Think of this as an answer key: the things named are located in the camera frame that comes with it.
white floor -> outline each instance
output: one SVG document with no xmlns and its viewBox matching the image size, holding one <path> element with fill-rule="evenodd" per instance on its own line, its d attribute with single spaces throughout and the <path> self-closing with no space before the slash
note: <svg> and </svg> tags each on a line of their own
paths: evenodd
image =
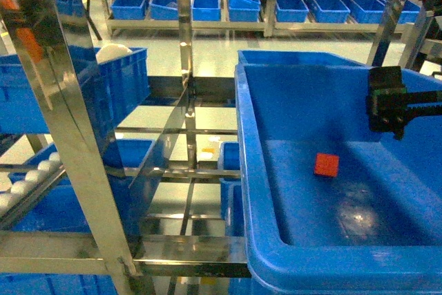
<svg viewBox="0 0 442 295">
<path fill-rule="evenodd" d="M 109 42 L 148 48 L 148 74 L 154 75 L 177 75 L 180 71 L 180 51 L 178 48 L 177 32 L 153 32 L 153 31 L 117 31 L 110 39 L 104 23 L 99 0 L 92 1 L 92 18 L 104 38 L 98 41 L 93 36 L 96 46 L 103 46 Z M 258 34 L 236 32 L 227 35 L 224 32 L 198 32 L 194 34 L 193 54 L 196 76 L 233 77 L 234 67 L 238 62 L 238 50 L 304 50 L 325 51 L 335 53 L 350 59 L 365 63 L 369 54 L 373 34 L 292 34 L 290 37 L 269 38 L 259 37 Z M 3 37 L 10 53 L 13 52 L 8 36 Z M 397 65 L 404 44 L 398 37 L 391 43 L 386 66 Z M 440 70 L 440 66 L 425 64 L 423 73 L 430 74 Z M 164 125 L 170 108 L 167 107 L 139 107 L 128 116 L 122 126 L 149 126 L 161 127 Z M 197 127 L 199 129 L 236 129 L 236 114 L 234 108 L 197 108 Z M 129 135 L 124 137 L 151 137 L 155 135 Z M 217 160 L 219 145 L 226 140 L 236 140 L 236 137 L 198 137 L 198 155 L 201 160 Z M 203 150 L 213 149 L 213 155 L 202 153 Z M 21 163 L 32 156 L 32 149 L 26 138 L 22 138 L 12 149 L 0 158 L 0 163 Z M 185 137 L 182 135 L 175 148 L 173 160 L 186 159 Z M 0 190 L 10 186 L 6 174 L 0 173 Z M 162 184 L 155 196 L 151 212 L 155 213 L 182 213 L 186 199 L 188 186 L 186 184 Z M 198 213 L 219 213 L 219 186 L 197 184 L 193 197 L 193 210 Z M 162 225 L 165 234 L 176 234 L 180 226 L 179 221 L 169 221 Z M 223 235 L 222 222 L 209 222 L 204 234 Z M 167 278 L 158 278 L 157 293 L 165 294 L 169 283 Z M 218 280 L 215 286 L 202 285 L 200 294 L 225 294 L 227 282 Z M 185 294 L 185 288 L 180 285 L 176 294 Z"/>
</svg>

white round object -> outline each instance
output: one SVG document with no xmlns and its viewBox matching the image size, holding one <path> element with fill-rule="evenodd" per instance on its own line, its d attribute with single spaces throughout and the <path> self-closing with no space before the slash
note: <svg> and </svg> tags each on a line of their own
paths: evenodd
<svg viewBox="0 0 442 295">
<path fill-rule="evenodd" d="M 10 209 L 20 200 L 15 193 L 0 193 L 0 209 Z"/>
<path fill-rule="evenodd" d="M 58 152 L 52 152 L 49 155 L 49 160 L 51 162 L 58 162 L 59 164 L 61 164 L 60 154 Z"/>
<path fill-rule="evenodd" d="M 98 64 L 103 62 L 131 55 L 133 52 L 130 48 L 122 44 L 108 44 L 101 48 L 96 54 Z"/>
<path fill-rule="evenodd" d="M 58 162 L 55 162 L 53 160 L 43 160 L 42 162 L 39 163 L 39 166 L 37 167 L 37 169 L 39 171 L 45 171 L 45 172 L 48 172 L 49 174 L 52 174 L 59 167 L 60 167 L 60 163 L 58 163 Z"/>
<path fill-rule="evenodd" d="M 32 170 L 27 172 L 25 181 L 40 183 L 48 177 L 49 173 L 45 171 Z"/>
<path fill-rule="evenodd" d="M 16 195 L 24 196 L 29 191 L 33 190 L 37 183 L 29 181 L 17 181 L 11 187 L 11 193 Z"/>
</svg>

metal shelf frame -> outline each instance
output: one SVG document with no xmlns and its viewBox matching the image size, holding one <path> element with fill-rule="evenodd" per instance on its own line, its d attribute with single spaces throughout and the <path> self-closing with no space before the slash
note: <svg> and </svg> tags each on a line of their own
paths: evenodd
<svg viewBox="0 0 442 295">
<path fill-rule="evenodd" d="M 0 218 L 0 272 L 107 274 L 112 277 L 119 295 L 154 294 L 151 276 L 250 277 L 244 238 L 185 236 L 189 219 L 212 218 L 190 215 L 188 206 L 193 195 L 193 184 L 197 180 L 210 183 L 226 175 L 229 178 L 239 176 L 237 171 L 210 169 L 214 165 L 198 162 L 196 156 L 196 135 L 236 134 L 235 131 L 205 131 L 196 129 L 195 126 L 195 106 L 231 106 L 234 100 L 233 79 L 193 77 L 192 31 L 212 28 L 214 23 L 192 22 L 191 0 L 178 0 L 179 19 L 173 24 L 142 21 L 145 24 L 143 28 L 160 29 L 163 27 L 161 24 L 164 24 L 169 25 L 170 29 L 179 30 L 182 78 L 158 77 L 151 80 L 153 94 L 149 100 L 156 100 L 159 105 L 170 105 L 172 100 L 175 106 L 164 128 L 118 129 L 126 132 L 160 132 L 153 148 L 164 147 L 164 163 L 155 164 L 152 159 L 145 158 L 140 168 L 125 169 L 118 148 L 115 148 L 115 132 L 101 133 L 97 130 L 97 110 L 83 97 L 84 87 L 78 76 L 81 69 L 76 67 L 76 62 L 73 61 L 75 59 L 69 52 L 70 46 L 81 46 L 93 58 L 93 43 L 86 16 L 72 19 L 58 15 L 55 0 L 33 1 L 32 4 L 26 0 L 0 1 L 0 15 L 5 21 L 64 165 Z M 299 30 L 301 26 L 297 24 L 275 23 L 274 1 L 267 0 L 265 23 L 256 23 L 257 26 L 246 24 L 244 29 L 259 28 L 266 36 L 272 36 L 279 30 Z M 404 0 L 388 0 L 382 24 L 366 27 L 369 31 L 376 29 L 367 60 L 369 65 L 382 65 L 392 34 L 400 29 L 397 20 L 403 2 Z M 105 3 L 103 0 L 104 10 L 108 13 Z M 423 21 L 424 15 L 426 17 L 427 13 L 422 13 Z M 113 30 L 118 27 L 113 26 L 114 23 L 131 25 L 132 21 L 122 23 L 108 20 L 108 23 Z M 302 26 L 313 31 L 324 29 L 324 26 L 315 26 L 314 23 Z M 348 23 L 342 25 L 341 29 L 351 30 L 352 28 L 344 27 L 352 26 L 352 23 Z M 419 24 L 415 30 L 421 26 L 424 29 L 426 27 Z M 337 31 L 335 25 L 329 29 Z M 92 75 L 96 75 L 97 71 L 95 63 Z M 176 139 L 181 134 L 186 135 L 188 148 L 188 161 L 184 166 L 178 166 L 169 160 Z M 41 146 L 35 144 L 36 150 L 40 148 Z M 105 152 L 113 154 L 112 165 L 103 158 Z M 20 167 L 21 165 L 1 165 L 0 171 L 17 170 Z M 65 174 L 72 182 L 92 234 L 27 234 L 9 231 Z M 133 175 L 132 185 L 141 188 L 155 178 L 185 178 L 190 186 L 186 209 L 182 214 L 180 235 L 131 236 L 120 220 L 109 185 L 109 175 Z M 173 290 L 171 282 L 169 293 L 172 294 Z"/>
</svg>

red block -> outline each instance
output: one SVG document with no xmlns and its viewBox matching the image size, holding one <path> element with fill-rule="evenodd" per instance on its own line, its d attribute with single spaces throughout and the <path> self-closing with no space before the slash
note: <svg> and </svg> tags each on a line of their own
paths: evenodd
<svg viewBox="0 0 442 295">
<path fill-rule="evenodd" d="M 316 155 L 315 174 L 335 178 L 338 176 L 339 156 L 318 153 Z"/>
</svg>

metal shelf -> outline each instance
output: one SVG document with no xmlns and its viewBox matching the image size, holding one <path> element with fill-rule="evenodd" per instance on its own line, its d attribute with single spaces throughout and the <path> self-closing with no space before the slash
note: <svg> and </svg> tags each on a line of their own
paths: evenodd
<svg viewBox="0 0 442 295">
<path fill-rule="evenodd" d="M 110 18 L 107 1 L 102 1 L 106 16 Z M 193 77 L 192 31 L 256 30 L 263 31 L 265 36 L 287 31 L 376 32 L 367 61 L 373 66 L 382 65 L 392 34 L 403 31 L 402 26 L 397 26 L 397 21 L 404 0 L 388 0 L 382 24 L 379 26 L 352 22 L 342 25 L 276 23 L 273 10 L 275 2 L 276 0 L 267 0 L 263 22 L 256 23 L 228 22 L 225 9 L 221 22 L 192 22 L 191 0 L 178 0 L 179 21 L 106 20 L 110 32 L 118 28 L 176 29 L 180 32 L 182 79 L 152 77 L 153 93 L 148 100 L 156 105 L 170 105 L 172 102 L 175 107 L 163 129 L 133 129 L 138 132 L 160 132 L 153 148 L 165 147 L 164 163 L 155 164 L 150 158 L 146 158 L 139 169 L 130 170 L 124 169 L 122 163 L 118 162 L 120 156 L 117 149 L 113 151 L 113 159 L 117 162 L 112 167 L 102 159 L 109 143 L 115 141 L 115 133 L 100 133 L 96 130 L 96 110 L 83 98 L 77 76 L 80 68 L 75 68 L 75 62 L 69 53 L 69 46 L 81 46 L 90 55 L 93 54 L 86 17 L 58 15 L 54 0 L 34 0 L 32 4 L 26 0 L 11 0 L 0 4 L 0 14 L 10 31 L 26 75 L 30 82 L 39 82 L 33 84 L 32 89 L 64 162 L 64 166 L 56 174 L 40 183 L 5 217 L 0 218 L 0 229 L 3 229 L 0 232 L 0 272 L 108 274 L 120 295 L 137 292 L 154 294 L 152 275 L 250 277 L 244 238 L 183 234 L 188 220 L 199 218 L 189 213 L 193 185 L 197 179 L 211 183 L 220 176 L 239 175 L 210 170 L 207 163 L 198 162 L 196 158 L 195 137 L 209 131 L 196 129 L 195 106 L 232 106 L 234 85 L 233 79 Z M 413 27 L 410 39 L 413 37 L 421 40 L 425 36 L 429 21 L 425 19 L 426 14 L 426 10 L 421 11 L 421 20 Z M 39 34 L 41 24 L 50 34 Z M 32 33 L 32 48 L 29 48 L 29 40 L 20 37 L 19 30 L 24 28 Z M 406 48 L 404 62 L 415 55 L 415 48 L 412 44 L 410 49 Z M 169 159 L 177 136 L 181 134 L 186 135 L 188 161 L 185 165 L 178 166 L 169 162 Z M 1 165 L 0 171 L 19 167 Z M 7 231 L 55 185 L 64 174 L 64 169 L 69 175 L 92 234 L 23 234 Z M 110 174 L 125 172 L 133 174 L 133 184 L 140 186 L 158 177 L 172 177 L 174 180 L 185 178 L 190 183 L 180 235 L 132 238 L 126 234 L 108 180 Z M 133 288 L 135 284 L 139 285 L 138 289 Z"/>
</svg>

